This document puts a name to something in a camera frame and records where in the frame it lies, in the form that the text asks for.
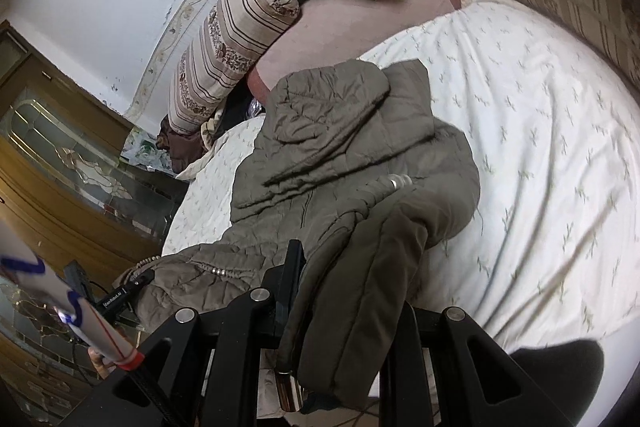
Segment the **pink quilted pillow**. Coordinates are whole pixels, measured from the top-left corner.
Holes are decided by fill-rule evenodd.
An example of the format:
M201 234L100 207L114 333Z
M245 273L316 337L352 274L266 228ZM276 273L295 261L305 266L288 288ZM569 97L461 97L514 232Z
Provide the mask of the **pink quilted pillow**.
M460 0L307 0L298 20L248 73L248 89L264 103L292 72L360 57L398 32L460 6Z

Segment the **wooden glass-door cabinet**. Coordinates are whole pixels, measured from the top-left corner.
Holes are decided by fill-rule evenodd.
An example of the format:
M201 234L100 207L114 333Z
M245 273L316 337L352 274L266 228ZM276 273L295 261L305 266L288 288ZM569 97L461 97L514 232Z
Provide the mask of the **wooden glass-door cabinet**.
M1 218L56 272L83 269L96 297L160 252L186 194L168 172L122 159L130 129L2 25ZM1 380L35 426L58 424L98 380L55 312L10 282Z

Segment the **olive hooded puffer jacket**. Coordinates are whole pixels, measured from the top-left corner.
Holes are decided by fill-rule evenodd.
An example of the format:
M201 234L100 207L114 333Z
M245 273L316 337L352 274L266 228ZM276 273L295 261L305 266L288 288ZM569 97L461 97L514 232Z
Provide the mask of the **olive hooded puffer jacket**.
M271 91L254 150L235 171L230 227L153 261L134 311L151 332L181 308L228 306L296 239L306 263L277 366L361 407L402 307L425 288L423 256L458 235L479 201L469 142L434 116L421 62L294 72Z

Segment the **striped floral folded quilt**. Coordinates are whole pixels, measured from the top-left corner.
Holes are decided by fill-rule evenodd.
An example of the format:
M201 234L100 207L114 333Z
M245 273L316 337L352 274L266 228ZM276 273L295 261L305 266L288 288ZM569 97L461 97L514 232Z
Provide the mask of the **striped floral folded quilt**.
M170 129L191 134L214 117L299 12L298 0L217 0L178 62L170 86Z

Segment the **floral plastic bag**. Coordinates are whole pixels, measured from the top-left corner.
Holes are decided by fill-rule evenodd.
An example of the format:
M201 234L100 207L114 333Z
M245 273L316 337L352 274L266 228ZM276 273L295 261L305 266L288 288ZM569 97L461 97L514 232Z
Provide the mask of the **floral plastic bag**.
M175 174L167 150L161 150L154 136L138 127L129 131L119 156L129 165L145 171L162 172L168 176Z

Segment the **dark brown garment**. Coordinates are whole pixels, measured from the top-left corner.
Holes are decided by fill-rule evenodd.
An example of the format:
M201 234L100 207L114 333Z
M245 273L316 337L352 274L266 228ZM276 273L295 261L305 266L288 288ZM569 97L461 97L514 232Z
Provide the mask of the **dark brown garment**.
M181 134L172 130L168 117L160 122L160 132L156 137L156 147L166 150L169 155L173 173L183 172L192 162L200 159L207 152L201 131L196 129L190 134Z

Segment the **white leaf-print quilt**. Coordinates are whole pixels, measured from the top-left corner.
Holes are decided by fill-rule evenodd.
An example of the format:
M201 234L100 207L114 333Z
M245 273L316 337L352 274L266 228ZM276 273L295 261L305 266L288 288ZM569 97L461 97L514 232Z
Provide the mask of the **white leaf-print quilt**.
M359 61L417 60L434 116L462 131L480 176L469 224L423 256L408 303L470 312L508 350L612 335L639 317L639 109L562 27L512 0L387 39ZM198 169L165 256L219 241L235 171L266 114Z

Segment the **cream floral cloth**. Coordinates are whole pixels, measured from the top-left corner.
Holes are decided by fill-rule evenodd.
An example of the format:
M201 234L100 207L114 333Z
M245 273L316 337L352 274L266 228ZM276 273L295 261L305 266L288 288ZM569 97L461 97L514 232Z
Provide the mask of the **cream floral cloth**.
M216 112L201 124L201 139L205 150L213 150L219 138L219 129L223 119L224 107L218 107Z

